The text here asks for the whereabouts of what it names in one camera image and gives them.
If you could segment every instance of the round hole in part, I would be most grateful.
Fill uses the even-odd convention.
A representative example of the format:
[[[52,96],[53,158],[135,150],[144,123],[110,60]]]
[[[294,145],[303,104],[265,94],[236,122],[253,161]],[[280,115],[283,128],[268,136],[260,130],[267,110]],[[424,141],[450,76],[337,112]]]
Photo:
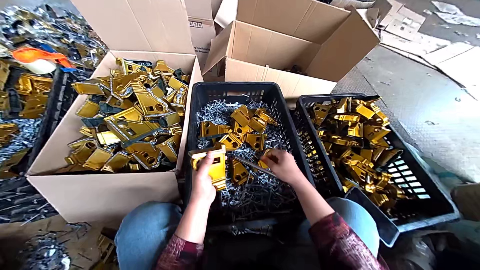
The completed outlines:
[[[118,120],[117,125],[119,125],[121,128],[126,128],[128,126],[128,122],[125,120]]]
[[[147,163],[150,164],[150,165],[154,164],[155,163],[155,158],[154,157],[148,157],[147,158]]]
[[[95,147],[95,144],[92,143],[92,142],[88,142],[85,144],[85,146],[88,148],[88,149],[93,149]]]
[[[155,105],[155,109],[156,109],[157,111],[164,111],[163,106],[162,106],[161,104],[156,104],[156,105]]]

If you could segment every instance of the cardboard box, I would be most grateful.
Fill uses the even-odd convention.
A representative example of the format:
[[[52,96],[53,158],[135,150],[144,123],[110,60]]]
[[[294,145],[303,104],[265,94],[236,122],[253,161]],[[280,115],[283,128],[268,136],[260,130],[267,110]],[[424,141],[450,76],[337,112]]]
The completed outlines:
[[[208,52],[210,52],[210,43],[216,36],[212,17],[212,3],[210,0],[185,0],[185,5],[193,48],[198,57],[200,68],[203,68]]]
[[[355,9],[239,0],[237,19],[212,41],[202,72],[216,67],[225,81],[276,82],[285,98],[328,94],[379,42]],[[294,64],[308,76],[282,71]]]
[[[190,87],[202,81],[181,0],[73,0],[73,3],[111,49],[92,77],[107,76],[110,68],[117,67],[115,58],[124,57],[152,62],[163,59],[171,68],[182,68],[191,75]],[[121,24],[112,27],[112,22],[118,22],[119,18]],[[79,95],[40,151],[27,172],[30,183],[68,222],[121,219],[144,202],[178,199],[174,171],[49,175],[50,171],[66,165],[64,158],[70,153],[67,143],[81,137],[78,129],[82,122],[75,112],[86,98]],[[185,151],[190,98],[189,92],[177,169],[181,168]]]

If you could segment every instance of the knee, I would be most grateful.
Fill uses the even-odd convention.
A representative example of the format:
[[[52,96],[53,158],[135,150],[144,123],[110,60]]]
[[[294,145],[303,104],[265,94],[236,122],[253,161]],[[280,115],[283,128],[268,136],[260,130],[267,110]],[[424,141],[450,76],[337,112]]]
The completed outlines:
[[[172,203],[149,201],[137,206],[123,218],[121,231],[135,230],[135,228],[165,228],[178,224],[181,218],[180,207]]]

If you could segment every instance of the person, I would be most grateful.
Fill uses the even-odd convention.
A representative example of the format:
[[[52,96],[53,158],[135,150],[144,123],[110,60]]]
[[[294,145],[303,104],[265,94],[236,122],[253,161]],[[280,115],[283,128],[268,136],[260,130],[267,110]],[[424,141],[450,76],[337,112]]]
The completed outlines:
[[[373,218],[364,208],[342,198],[330,198],[327,202],[302,174],[293,156],[284,150],[274,149],[261,160],[295,190],[306,216],[306,221],[298,228],[299,233],[294,234],[298,239],[295,244],[299,247],[303,242],[307,249],[291,252],[295,249],[285,248],[286,244],[278,241],[264,245],[258,240],[253,244],[242,240],[212,248],[212,251],[207,249],[205,256],[207,217],[216,196],[208,175],[213,162],[212,153],[208,152],[193,174],[191,197],[183,215],[174,204],[147,202],[124,218],[115,237],[120,269],[257,269],[253,264],[262,266],[258,269],[388,268],[376,258],[379,236]],[[220,238],[224,242],[236,239]],[[237,260],[248,257],[250,251],[262,250],[263,246],[274,252],[257,252],[260,255],[247,258],[250,265]],[[208,257],[208,262],[202,262],[203,257]]]

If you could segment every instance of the black crate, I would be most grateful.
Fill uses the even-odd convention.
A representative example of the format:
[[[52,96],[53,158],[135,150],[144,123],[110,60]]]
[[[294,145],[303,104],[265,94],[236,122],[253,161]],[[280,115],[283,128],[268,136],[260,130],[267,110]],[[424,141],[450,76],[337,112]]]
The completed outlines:
[[[187,151],[197,149],[197,136],[199,133],[197,125],[197,112],[206,103],[213,100],[225,100],[231,103],[248,104],[251,99],[261,100],[268,104],[272,116],[280,124],[282,132],[285,134],[288,151],[292,153],[302,173],[313,184],[312,176],[308,173],[308,164],[301,150],[300,140],[294,128],[292,117],[287,109],[287,104],[283,98],[280,87],[276,83],[270,82],[213,82],[196,83],[193,85],[192,102],[190,105],[190,119],[188,127]],[[190,157],[186,154],[184,159],[186,171],[185,191],[183,194],[184,207],[188,204],[190,192],[192,189],[192,167],[190,166]],[[233,221],[231,216],[226,216],[219,211],[220,202],[215,201],[208,217],[209,228],[221,228],[235,225],[242,227],[261,227],[264,225],[275,224],[278,222],[304,218],[301,206],[297,201],[292,213],[289,214],[265,214],[259,217],[260,220],[254,221]]]
[[[316,102],[324,103],[330,102],[332,99],[362,98],[364,96],[364,94],[306,95],[299,97],[297,101],[294,114],[299,119],[297,130],[304,144],[304,152],[307,156],[317,156],[307,159],[310,169],[314,170],[317,166],[316,161],[320,161],[326,168],[320,178],[313,175],[318,191],[325,197],[341,196],[343,194],[342,185],[330,164],[323,144],[316,135],[307,109]],[[455,220],[459,218],[460,214],[449,196],[439,187],[437,178],[428,172],[424,161],[407,147],[405,141],[392,126],[389,125],[387,128],[392,132],[386,135],[386,142],[403,150],[403,154],[388,167],[388,173],[394,176],[392,177],[394,183],[407,194],[415,194],[419,198],[398,200],[394,217],[390,219],[371,201],[365,201],[364,197],[351,196],[351,199],[364,206],[373,216],[379,227],[380,238],[386,245],[392,246],[396,239],[392,224],[401,233]]]

